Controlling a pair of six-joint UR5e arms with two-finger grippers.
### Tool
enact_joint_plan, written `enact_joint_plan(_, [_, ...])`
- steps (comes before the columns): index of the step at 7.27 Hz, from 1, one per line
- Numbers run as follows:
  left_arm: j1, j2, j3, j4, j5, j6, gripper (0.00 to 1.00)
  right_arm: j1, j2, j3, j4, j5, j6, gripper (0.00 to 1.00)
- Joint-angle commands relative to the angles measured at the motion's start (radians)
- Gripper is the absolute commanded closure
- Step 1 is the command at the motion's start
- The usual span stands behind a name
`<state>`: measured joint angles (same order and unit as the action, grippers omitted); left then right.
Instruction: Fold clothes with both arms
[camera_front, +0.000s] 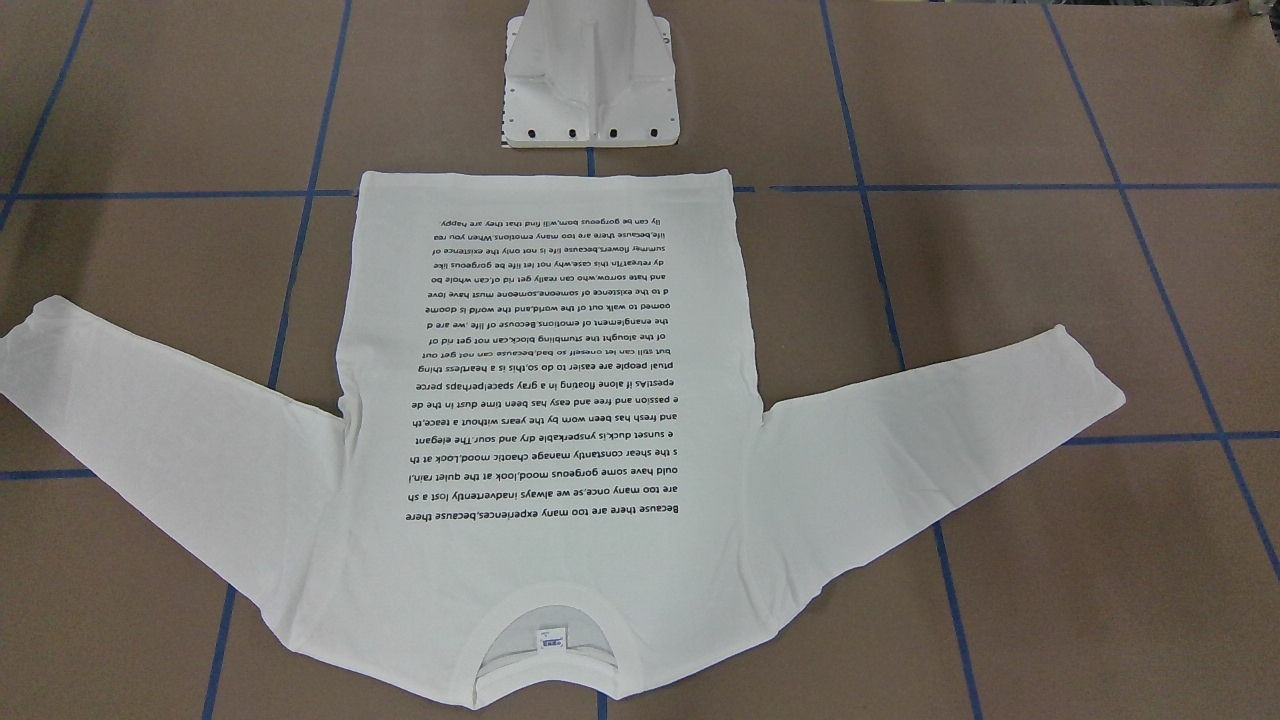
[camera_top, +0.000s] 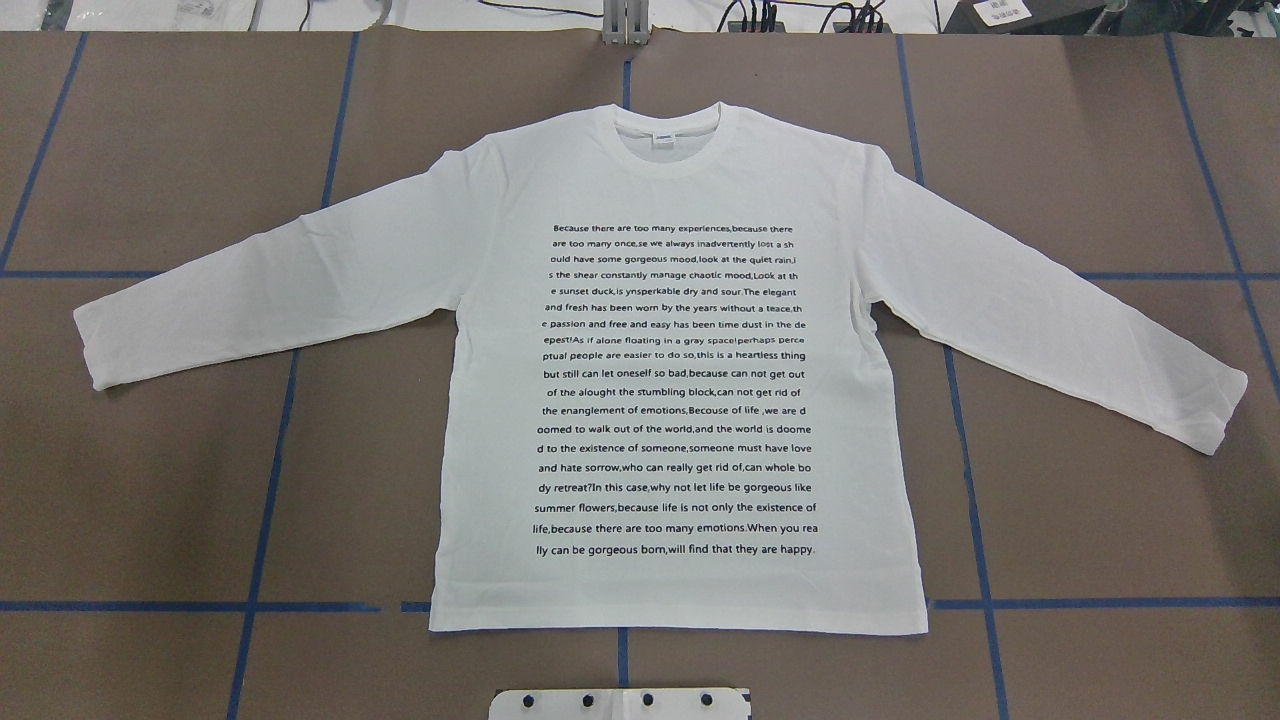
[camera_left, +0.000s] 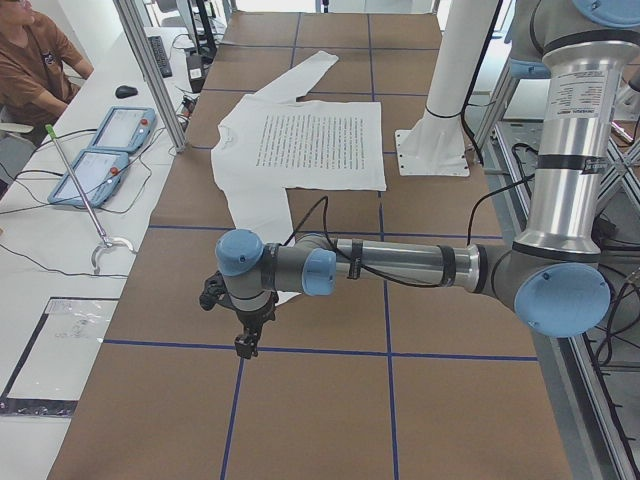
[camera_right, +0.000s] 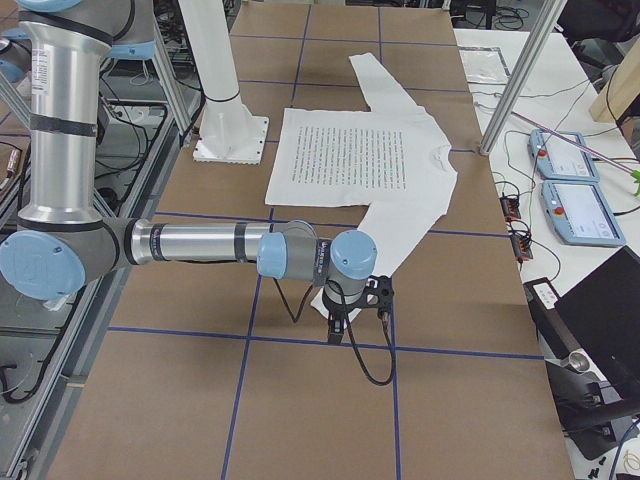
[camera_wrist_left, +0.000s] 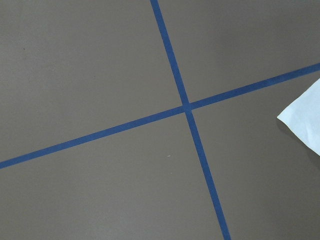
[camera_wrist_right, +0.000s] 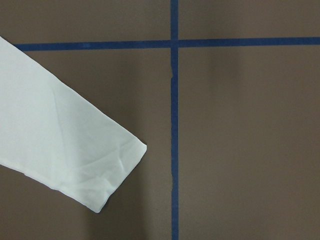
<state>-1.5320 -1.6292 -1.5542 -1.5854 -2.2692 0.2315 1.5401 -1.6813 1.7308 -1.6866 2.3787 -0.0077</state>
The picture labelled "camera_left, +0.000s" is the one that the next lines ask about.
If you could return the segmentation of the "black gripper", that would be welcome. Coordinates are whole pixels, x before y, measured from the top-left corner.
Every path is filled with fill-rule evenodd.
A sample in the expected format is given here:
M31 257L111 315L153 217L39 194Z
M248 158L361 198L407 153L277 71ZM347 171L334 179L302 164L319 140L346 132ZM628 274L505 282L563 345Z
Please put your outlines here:
M243 333L234 340L234 346L237 355L240 358L258 356L259 338L262 334L263 325L268 321L276 320L276 304L278 302L278 294L271 293L266 303L254 311L238 311L237 316L243 325Z

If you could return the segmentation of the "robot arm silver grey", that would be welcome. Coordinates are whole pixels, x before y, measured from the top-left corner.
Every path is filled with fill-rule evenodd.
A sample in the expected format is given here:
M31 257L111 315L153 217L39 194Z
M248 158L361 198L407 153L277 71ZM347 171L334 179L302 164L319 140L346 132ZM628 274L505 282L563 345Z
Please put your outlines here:
M203 308L233 310L238 356L258 353L280 292L332 293L336 278L364 275L416 288L458 286L499 300L532 330L557 338L585 332L609 307L591 237L624 66L639 51L635 1L520 1L511 26L516 78L548 78L534 190L525 229L508 247L464 248L332 239L264 243L236 229L217 242L218 272Z

